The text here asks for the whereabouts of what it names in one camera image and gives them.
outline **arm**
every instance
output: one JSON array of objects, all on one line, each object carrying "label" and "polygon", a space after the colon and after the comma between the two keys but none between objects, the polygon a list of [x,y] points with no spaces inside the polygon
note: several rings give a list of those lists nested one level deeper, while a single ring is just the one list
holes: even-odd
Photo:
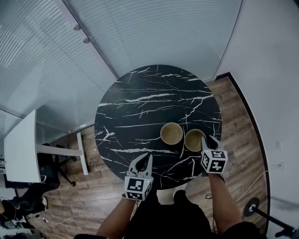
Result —
[{"label": "arm", "polygon": [[121,239],[129,224],[135,200],[123,198],[101,224],[97,236]]},{"label": "arm", "polygon": [[214,218],[218,233],[223,234],[228,228],[242,222],[241,214],[223,180],[215,174],[209,174],[209,178]]}]

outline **electrical outlet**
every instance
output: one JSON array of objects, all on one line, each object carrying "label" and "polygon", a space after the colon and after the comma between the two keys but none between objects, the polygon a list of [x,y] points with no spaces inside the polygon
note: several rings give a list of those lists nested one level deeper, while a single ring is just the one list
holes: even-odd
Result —
[{"label": "electrical outlet", "polygon": [[285,169],[285,165],[283,162],[280,162],[278,164],[272,164],[269,166],[269,170],[271,170],[271,169],[279,169],[279,170],[283,171]]},{"label": "electrical outlet", "polygon": [[284,171],[284,169],[285,169],[285,165],[284,165],[284,163],[283,163],[283,162],[280,162],[278,165],[280,166],[280,167],[279,167],[279,170]]},{"label": "electrical outlet", "polygon": [[281,142],[276,142],[276,143],[275,143],[275,148],[276,148],[277,150],[282,150]]}]

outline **white desk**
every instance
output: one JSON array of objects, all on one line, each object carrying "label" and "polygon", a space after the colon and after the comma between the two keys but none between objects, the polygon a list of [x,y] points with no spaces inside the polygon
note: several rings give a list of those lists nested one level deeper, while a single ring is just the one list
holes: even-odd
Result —
[{"label": "white desk", "polygon": [[4,139],[7,180],[40,183],[37,153],[80,156],[83,173],[88,174],[81,133],[77,133],[78,150],[36,144],[36,110],[23,119]]}]

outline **power cord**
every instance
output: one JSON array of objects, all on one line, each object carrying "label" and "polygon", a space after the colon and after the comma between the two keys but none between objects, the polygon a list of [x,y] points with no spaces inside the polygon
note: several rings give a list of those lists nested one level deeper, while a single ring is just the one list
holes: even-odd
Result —
[{"label": "power cord", "polygon": [[76,216],[76,217],[70,217],[70,218],[67,218],[66,220],[63,220],[62,222],[57,222],[57,223],[55,223],[55,224],[52,224],[52,223],[49,223],[49,222],[46,222],[45,220],[44,220],[44,222],[46,222],[46,223],[49,223],[50,225],[57,225],[57,224],[61,224],[61,223],[64,223],[65,221],[67,221],[67,220],[69,220],[69,219],[71,219],[71,218],[92,218],[92,219],[97,219],[97,220],[99,220],[99,221],[104,221],[103,219],[100,219],[100,218],[93,218],[93,217],[83,217],[83,216]]},{"label": "power cord", "polygon": [[35,215],[34,217],[30,217],[30,218],[22,218],[21,220],[17,221],[17,222],[21,222],[22,220],[28,220],[28,219],[32,219],[32,218],[39,218],[40,217],[40,214],[38,215]]},{"label": "power cord", "polygon": [[261,173],[260,174],[260,176],[259,177],[257,177],[257,179],[249,186],[249,188],[247,188],[247,190],[237,199],[237,200],[235,200],[235,202],[238,202],[240,199],[241,199],[241,197],[243,197],[247,192],[248,192],[248,190],[257,182],[257,180],[263,175],[263,174],[265,174],[265,173],[267,173],[267,172],[269,172],[270,170],[272,170],[272,169],[278,169],[278,168],[280,168],[281,166],[277,166],[277,167],[273,167],[273,168],[270,168],[269,170],[266,170],[266,171],[264,171],[263,173]]},{"label": "power cord", "polygon": [[[247,190],[237,199],[237,200],[235,200],[235,202],[237,202],[237,201],[239,201],[247,192],[248,192],[248,190],[257,182],[257,180],[262,176],[262,175],[264,175],[266,172],[269,172],[270,170],[272,170],[272,169],[278,169],[278,168],[280,168],[281,167],[281,165],[279,165],[279,166],[276,166],[276,167],[273,167],[273,168],[270,168],[270,169],[268,169],[268,170],[266,170],[266,171],[264,171],[263,173],[261,173],[257,178],[256,178],[256,180],[247,188]],[[212,194],[211,193],[208,193],[208,194],[206,194],[206,199],[212,199]],[[213,229],[213,232],[215,233],[215,230],[217,230],[217,229],[215,229],[215,218],[214,218],[214,215],[213,215],[213,224],[212,224],[212,227],[211,227],[211,229]]]}]

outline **cable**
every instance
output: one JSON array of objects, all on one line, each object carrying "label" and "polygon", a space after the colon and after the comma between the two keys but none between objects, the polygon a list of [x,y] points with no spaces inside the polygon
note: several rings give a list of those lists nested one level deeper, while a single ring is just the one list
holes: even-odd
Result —
[{"label": "cable", "polygon": [[252,187],[252,185],[253,184],[255,184],[255,182],[263,175],[263,174],[265,174],[266,172],[269,172],[271,169],[269,169],[269,170],[266,170],[266,171],[264,171],[259,177],[257,177],[257,179],[249,186],[249,188],[247,188],[247,190],[237,199],[237,200],[235,200],[235,202],[238,202],[239,200],[240,200],[240,198],[241,197],[243,197],[244,195],[245,195],[245,193],[247,193],[248,192],[248,190]]},{"label": "cable", "polygon": [[211,193],[206,194],[206,199],[212,199],[212,194]]},{"label": "cable", "polygon": [[65,221],[67,221],[67,220],[69,220],[69,219],[71,219],[71,218],[92,218],[92,219],[97,219],[97,220],[102,221],[102,222],[104,221],[103,219],[99,219],[99,218],[76,216],[76,217],[70,217],[70,218],[67,218],[66,220],[63,220],[62,222],[57,222],[57,223],[55,223],[55,224],[49,223],[49,224],[54,226],[54,225],[57,225],[57,224],[64,223]]},{"label": "cable", "polygon": [[49,232],[49,231],[46,231],[45,230],[45,232],[48,232],[48,233],[52,233],[53,232],[53,229],[52,229],[52,227],[50,227],[50,225],[48,224],[48,223],[46,223],[43,219],[42,219],[42,221],[51,229],[51,231]]},{"label": "cable", "polygon": [[37,214],[37,215],[35,215],[34,217],[30,217],[30,218],[25,218],[25,217],[23,217],[21,220],[19,220],[19,221],[17,221],[17,222],[21,222],[22,220],[28,220],[28,219],[32,219],[32,218],[39,218],[40,217],[40,214]]}]

